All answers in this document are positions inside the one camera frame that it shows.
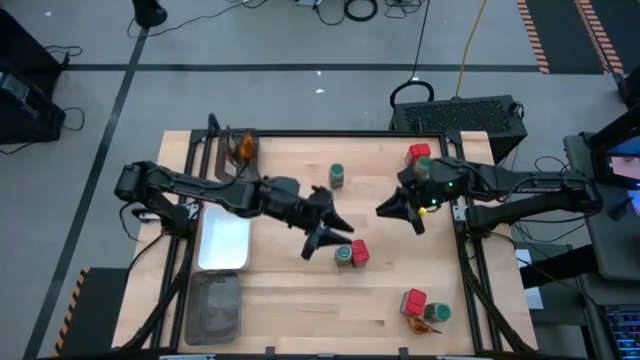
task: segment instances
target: yellow black striped tape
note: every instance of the yellow black striped tape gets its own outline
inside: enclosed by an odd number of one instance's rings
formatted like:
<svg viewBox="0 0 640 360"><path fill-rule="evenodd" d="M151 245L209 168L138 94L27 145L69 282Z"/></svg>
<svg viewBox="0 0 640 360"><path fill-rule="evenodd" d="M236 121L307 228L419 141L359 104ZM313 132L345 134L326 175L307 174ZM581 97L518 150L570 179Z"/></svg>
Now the yellow black striped tape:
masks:
<svg viewBox="0 0 640 360"><path fill-rule="evenodd" d="M533 23L533 19L531 18L531 13L529 13L527 2L526 0L517 1L518 11L520 11L520 16L522 17L524 28L527 30L527 36L529 37L529 42L531 43L531 48L533 49L533 54L536 57L536 62L538 63L540 72L548 74L549 62L547 62L547 57L545 56L544 50L542 49L542 44L540 43L540 38L538 38L538 33L536 31L536 26Z"/></svg>
<svg viewBox="0 0 640 360"><path fill-rule="evenodd" d="M573 2L578 9L582 23L587 29L591 44L598 54L604 73L608 74L609 71L613 71L616 74L624 73L622 62L620 58L618 58L613 45L611 45L609 36L607 36L607 32L604 30L600 19L598 19L598 15L593 9L591 1L573 0Z"/></svg>
<svg viewBox="0 0 640 360"><path fill-rule="evenodd" d="M53 357L60 356L60 352L62 351L62 346L64 345L64 338L67 336L67 332L69 331L69 325L71 325L71 318L73 317L73 311L78 304L78 299L80 298L80 290L82 289L82 284L84 284L84 278L89 273L91 268L84 268L80 270L80 277L76 281L76 286L73 288L73 293L71 294L71 300L69 301L69 307L67 308L67 313L64 316L64 320L62 321L62 327L60 328L60 332L58 333L58 339L56 340L56 344L53 350Z"/></svg>

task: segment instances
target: red cube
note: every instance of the red cube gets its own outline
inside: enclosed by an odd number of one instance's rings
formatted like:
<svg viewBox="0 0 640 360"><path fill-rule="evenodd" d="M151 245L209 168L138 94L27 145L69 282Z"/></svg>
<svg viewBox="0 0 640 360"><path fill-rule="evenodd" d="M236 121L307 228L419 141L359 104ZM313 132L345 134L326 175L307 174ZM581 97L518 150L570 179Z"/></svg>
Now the red cube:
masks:
<svg viewBox="0 0 640 360"><path fill-rule="evenodd" d="M364 240L354 240L351 243L351 252L353 253L351 258L353 267L367 265L369 261L369 250L367 250L367 245L365 245Z"/></svg>
<svg viewBox="0 0 640 360"><path fill-rule="evenodd" d="M404 158L404 162L407 166L413 165L419 157L429 155L431 155L429 144L411 145L409 146L409 151L407 151L407 156Z"/></svg>
<svg viewBox="0 0 640 360"><path fill-rule="evenodd" d="M400 312L406 316L420 316L427 303L427 294L418 289L411 289L404 293Z"/></svg>

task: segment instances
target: brown object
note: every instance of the brown object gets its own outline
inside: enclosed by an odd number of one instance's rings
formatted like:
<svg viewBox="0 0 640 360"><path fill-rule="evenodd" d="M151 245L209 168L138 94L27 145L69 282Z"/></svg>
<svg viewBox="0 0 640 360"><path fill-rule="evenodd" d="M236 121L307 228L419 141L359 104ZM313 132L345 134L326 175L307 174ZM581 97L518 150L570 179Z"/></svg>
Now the brown object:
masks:
<svg viewBox="0 0 640 360"><path fill-rule="evenodd" d="M182 171L189 137L188 131L166 132L158 163ZM463 132L462 139L469 161L491 161L485 133ZM376 256L364 272L338 268L333 248L319 249L311 261L304 261L300 258L305 239L301 231L287 229L284 223L268 217L252 219L251 262L247 271L240 274L243 315L238 338L226 345L195 347L181 339L178 350L257 354L263 353L266 346L276 346L278 354L397 355L399 347L407 347L415 355L473 354L448 204L424 218L430 230L420 236L406 222L375 215L375 207L397 186L396 172L404 168L407 148L418 142L424 143L424 138L262 137L261 172L296 177L303 196L311 193L312 184L326 183L330 164L340 162L349 169L351 186L348 191L334 193L335 205L338 213L354 226L353 238L366 239L369 251ZM430 146L432 156L439 157L437 141L430 142ZM196 156L195 175L199 172L201 151ZM362 161L372 154L375 162ZM213 172L210 166L209 179L214 178ZM177 196L169 199L175 201ZM136 244L136 251L144 248L159 231L158 223L143 224L142 240ZM495 231L509 234L506 225ZM167 240L151 248L131 271L114 346L128 341L157 303L169 247ZM182 262L183 245L178 250L177 264ZM537 347L513 246L499 237L483 239L483 246L496 305L523 340ZM195 271L201 271L197 261ZM458 314L438 324L442 335L416 336L406 319L398 314L402 292L413 287L450 304ZM476 306L483 343L490 344L484 308L479 302ZM175 305L171 305L165 317L163 346L169 343L174 309Z"/></svg>
<svg viewBox="0 0 640 360"><path fill-rule="evenodd" d="M431 325L427 324L426 322L424 322L424 320L420 319L417 316L409 317L407 319L407 322L409 323L409 327L411 328L411 331L413 331L416 334L431 334L431 333L442 334L441 331L434 329L433 327L431 327Z"/></svg>
<svg viewBox="0 0 640 360"><path fill-rule="evenodd" d="M241 179L255 180L258 171L259 140L254 129L226 129L218 136L215 176L229 182L242 171Z"/></svg>

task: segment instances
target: metal frame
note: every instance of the metal frame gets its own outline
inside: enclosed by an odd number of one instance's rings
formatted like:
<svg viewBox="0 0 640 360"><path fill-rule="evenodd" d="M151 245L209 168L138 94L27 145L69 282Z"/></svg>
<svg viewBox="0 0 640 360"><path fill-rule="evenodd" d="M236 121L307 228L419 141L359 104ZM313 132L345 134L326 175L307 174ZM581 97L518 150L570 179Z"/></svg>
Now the metal frame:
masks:
<svg viewBox="0 0 640 360"><path fill-rule="evenodd" d="M216 138L220 134L220 126L217 121L209 121L209 129L206 130L192 130L191 137L189 140L189 149L187 151L187 159L185 163L185 173L191 174L193 172L193 165L195 162L196 150L199 146L200 142L204 141L204 152L202 156L202 161L200 165L200 177L205 177L207 174L207 170L209 167L211 146L213 139ZM425 137L425 138L436 138L440 142L440 151L443 156L449 156L448 151L448 141L452 141L455 145L457 156L464 159L464 152L462 149L462 145L460 142L459 133L450 133L447 132L445 135L442 132L429 132L429 133L416 133L416 132L402 132L402 131L391 131L391 130L355 130L355 131L336 131L336 130L258 130L258 136L261 137L369 137L369 138L408 138L408 137ZM178 202L184 204L186 202L186 198L180 197ZM467 204L470 204L471 200L466 199ZM451 211L453 211L453 206L457 205L456 201L450 202ZM456 228L455 221L452 226L454 226L454 233L456 236L457 250L458 250L458 258L461 261L462 259L467 258L466 248L465 248L465 239L461 236L461 232L458 228ZM165 263L162 287L160 290L160 296L164 294L171 284L171 280L173 278L173 271L176 262L176 255L178 251L180 239L173 238L171 239L171 243L169 246L169 252L167 254L167 261ZM193 247L195 244L195 238L187 239L187 250L185 253L193 252L188 251L189 247ZM491 297L491 286L489 283L488 271L486 267L486 262L484 259L484 252L482 250L482 243L475 242L474 248L476 251L477 265L481 278L481 283L485 291ZM187 287L188 283L185 283L183 288L180 290L178 295L178 301L176 303L175 310L175 318L171 328L171 340L169 343L169 349L173 351L177 351L179 339L180 339L180 331L182 326L183 314L186 306L186 295L187 295ZM481 329L478 322L478 312L476 308L475 298L473 290L463 281L463 289L464 296L467 305L467 315L469 318L469 327L471 332L471 339L473 343L474 353L478 354L479 352L484 351L482 346L482 336ZM491 333L492 344L494 346L494 350L501 351L502 344L500 341L500 334L498 332L497 327L493 323L493 321L489 320L489 329ZM160 348L160 338L162 336L164 321L160 321L154 330L151 338L150 348L158 349ZM318 358L326 357L327 359L349 359L349 360L358 360L358 359L436 359L437 356L410 356L409 349L400 348L398 349L398 355L334 355L334 354L318 354ZM309 359L310 355L277 355L277 358L287 358L287 359ZM239 358L261 358L261 359L275 359L275 348L267 347L265 349L264 354L216 354L216 358L223 359L239 359Z"/></svg>

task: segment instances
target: yellow cable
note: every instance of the yellow cable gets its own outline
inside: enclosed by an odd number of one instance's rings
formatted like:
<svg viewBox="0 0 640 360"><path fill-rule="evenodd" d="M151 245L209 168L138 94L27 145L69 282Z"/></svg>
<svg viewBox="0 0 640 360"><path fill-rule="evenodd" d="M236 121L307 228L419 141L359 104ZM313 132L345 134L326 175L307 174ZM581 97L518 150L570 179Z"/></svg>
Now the yellow cable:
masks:
<svg viewBox="0 0 640 360"><path fill-rule="evenodd" d="M464 73L464 63L467 62L467 52L469 52L469 46L471 45L471 40L473 40L473 34L476 33L476 28L478 27L478 23L480 22L480 18L482 17L482 13L484 12L485 5L487 5L487 0L482 0L482 6L480 6L480 11L478 11L476 21L473 23L471 34L469 34L469 40L467 40L467 46L464 47L464 55L462 55L462 65L460 66L460 73L458 74L458 86L456 86L456 96L459 96L458 93L460 92L460 85L462 84L462 74Z"/></svg>

